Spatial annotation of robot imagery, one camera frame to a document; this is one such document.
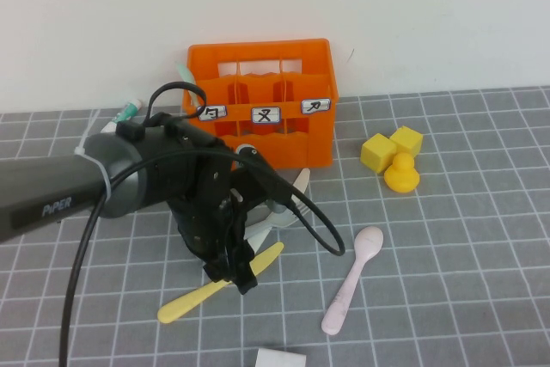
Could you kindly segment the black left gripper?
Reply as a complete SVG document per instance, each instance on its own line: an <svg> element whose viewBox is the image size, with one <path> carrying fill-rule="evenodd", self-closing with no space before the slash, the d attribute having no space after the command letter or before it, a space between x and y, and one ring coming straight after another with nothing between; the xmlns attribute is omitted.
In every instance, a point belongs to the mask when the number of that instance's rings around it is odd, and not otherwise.
<svg viewBox="0 0 550 367"><path fill-rule="evenodd" d="M171 198L171 211L184 243L203 262L213 282L234 282L241 295L258 285L254 251L244 239L246 206L232 193L241 178L235 154L221 148L195 148L181 157L192 163L191 183Z"/></svg>

